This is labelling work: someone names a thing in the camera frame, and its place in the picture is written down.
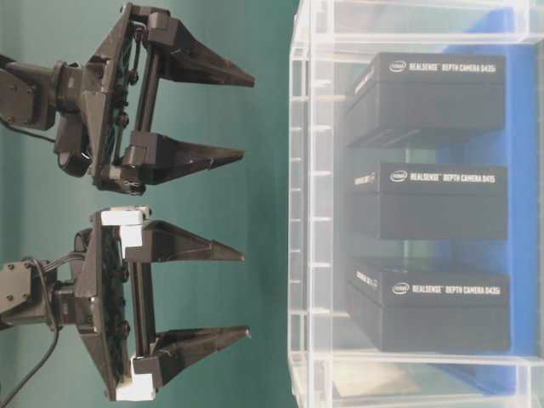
screw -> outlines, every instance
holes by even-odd
[[[117,124],[123,128],[126,128],[130,122],[130,119],[128,118],[128,115],[126,112],[121,112],[118,116],[117,116]]]
[[[136,83],[138,83],[138,80],[139,80],[139,75],[136,70],[132,70],[128,72],[128,83],[130,83],[131,85],[136,85]]]
[[[128,274],[128,268],[127,267],[123,267],[121,268],[121,270],[119,271],[119,280],[122,282],[122,283],[126,283],[128,281],[128,278],[129,278],[129,274]]]
[[[142,35],[144,34],[144,30],[141,28],[141,27],[138,27],[135,31],[134,31],[134,41],[136,43],[139,43],[140,41],[142,41]]]
[[[124,320],[118,327],[117,327],[117,333],[121,337],[127,338],[130,334],[130,325],[126,320]]]

stack of boxes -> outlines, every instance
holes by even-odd
[[[444,149],[504,127],[504,58],[380,53],[344,117],[353,148]],[[376,162],[350,180],[355,230],[378,240],[504,241],[507,169]],[[510,345],[509,278],[454,258],[353,258],[347,308],[390,352]]]

intel logo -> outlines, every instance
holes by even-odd
[[[408,179],[408,172],[406,170],[397,170],[391,173],[389,179],[394,183],[402,183]]]
[[[405,295],[410,290],[410,285],[406,282],[399,282],[391,288],[395,295]]]
[[[402,72],[406,69],[406,61],[397,60],[389,64],[389,70],[394,73]]]

cable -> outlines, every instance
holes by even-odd
[[[0,123],[2,123],[2,125],[4,125],[7,129],[11,130],[12,132],[21,133],[26,136],[30,136],[31,138],[45,140],[46,142],[49,142],[49,143],[54,143],[54,139],[48,138],[47,136],[43,136],[42,134],[28,132],[27,130],[23,130],[15,126],[11,126],[7,121],[4,121],[1,117],[0,117]]]
[[[83,260],[85,260],[85,252],[70,252],[62,258],[56,259],[52,263],[46,264],[43,268],[43,271],[45,273],[48,273],[64,264],[68,264],[69,262]]]
[[[53,337],[53,341],[51,342],[51,345],[49,346],[48,351],[45,353],[42,359],[36,364],[34,368],[32,368],[32,370],[30,370],[28,374],[26,374],[26,376],[20,381],[17,387],[15,387],[15,389],[11,392],[11,394],[8,395],[6,400],[0,403],[0,408],[6,408],[8,404],[11,402],[11,400],[15,397],[15,395],[17,395],[17,393],[30,381],[30,379],[34,377],[34,374],[36,374],[40,370],[40,368],[43,367],[43,365],[49,359],[51,354],[54,352],[54,349],[55,347],[57,347],[57,343],[59,342],[59,327],[57,326],[57,320],[55,319],[53,310],[51,309],[51,302],[49,301],[48,287],[45,281],[45,273],[44,273],[43,267],[39,263],[39,261],[37,261],[37,259],[35,258],[26,258],[25,260],[28,260],[34,264],[34,266],[37,269],[37,273],[40,277],[40,281],[42,282],[45,306],[48,313],[48,317],[51,320],[51,323],[53,325],[54,337]]]

transparent acrylic box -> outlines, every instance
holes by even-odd
[[[485,24],[490,15],[494,25]],[[301,0],[290,56],[288,253],[288,359],[301,408],[544,406],[543,18],[544,9],[530,0]],[[428,257],[437,243],[354,233],[353,216],[345,211],[347,169],[376,160],[436,163],[440,154],[347,148],[349,93],[378,53],[459,50],[502,54],[507,61],[507,153],[493,161],[485,153],[481,161],[504,166],[509,180],[508,238],[496,247],[499,260],[489,264],[503,262],[497,268],[509,274],[511,345],[501,352],[380,351],[347,311],[345,259],[354,252],[358,257]],[[530,55],[523,64],[519,52]],[[519,82],[520,77],[529,79]],[[523,137],[514,138],[520,129]],[[529,154],[521,156],[518,144]],[[520,306],[524,302],[526,313]]]

